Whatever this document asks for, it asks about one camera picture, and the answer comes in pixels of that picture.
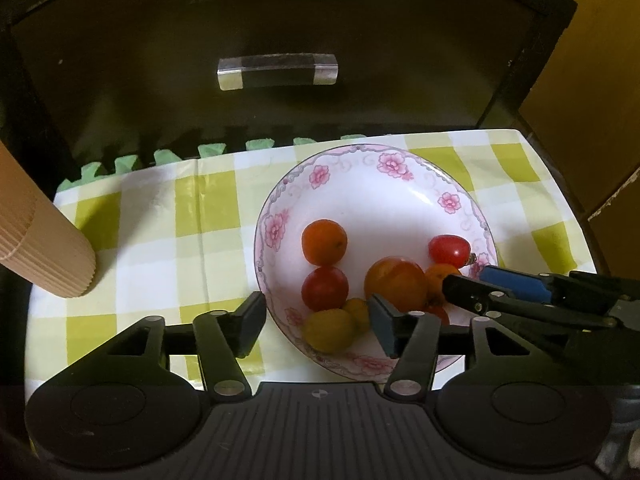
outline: drawer handle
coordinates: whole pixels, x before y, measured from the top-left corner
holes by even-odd
[[[332,85],[338,79],[333,54],[263,54],[226,57],[218,62],[220,89]]]

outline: orange fruit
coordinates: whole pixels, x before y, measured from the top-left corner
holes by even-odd
[[[442,280],[450,274],[460,274],[460,271],[449,264],[435,264],[424,271],[429,289],[427,297],[429,305],[443,305],[447,302],[442,293]]]
[[[313,265],[338,263],[347,250],[347,233],[333,220],[316,220],[302,231],[302,252]]]
[[[400,312],[424,309],[427,293],[427,280],[420,266],[402,256],[376,261],[364,279],[367,299],[372,294],[379,294]]]
[[[428,312],[429,314],[433,314],[434,316],[438,316],[440,318],[440,324],[442,325],[448,325],[449,322],[449,314],[447,314],[447,311],[444,310],[443,306],[439,306],[439,305],[435,305],[435,306],[428,306],[427,308],[424,309],[425,312]]]

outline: white bowl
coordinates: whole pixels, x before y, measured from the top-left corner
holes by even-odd
[[[478,258],[464,267],[475,277],[495,265],[494,240],[484,215],[447,173],[413,153],[378,144],[352,144],[314,155],[287,173],[267,198],[255,231],[255,273],[271,316],[306,356],[328,370],[360,381],[385,382],[395,361],[372,332],[345,352],[321,354],[302,339],[311,311],[300,289],[316,267],[302,253],[301,236],[314,220],[328,218],[346,231],[348,246],[336,265],[349,280],[349,298],[364,298],[364,277],[384,256],[405,256],[423,269],[432,264],[429,240],[462,236]],[[470,313],[446,306],[452,324],[468,325]],[[458,356],[440,356],[438,370]]]

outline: checkered tablecloth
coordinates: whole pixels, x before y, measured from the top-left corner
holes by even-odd
[[[308,156],[358,139],[184,160],[111,176],[59,192],[55,203],[97,252],[94,285],[64,300],[33,287],[26,387],[43,381],[151,314],[188,323],[207,310],[233,310],[252,290],[254,229],[273,186]],[[577,220],[542,160],[516,130],[369,137],[408,149],[455,178],[478,202],[500,263],[525,272],[593,272]],[[340,380],[304,357],[268,319],[240,361],[252,387],[262,380]],[[441,372],[461,370],[462,364]],[[194,356],[172,371],[200,382]]]

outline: cardboard tube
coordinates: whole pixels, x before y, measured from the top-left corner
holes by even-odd
[[[0,142],[0,264],[62,298],[84,293],[95,253]]]

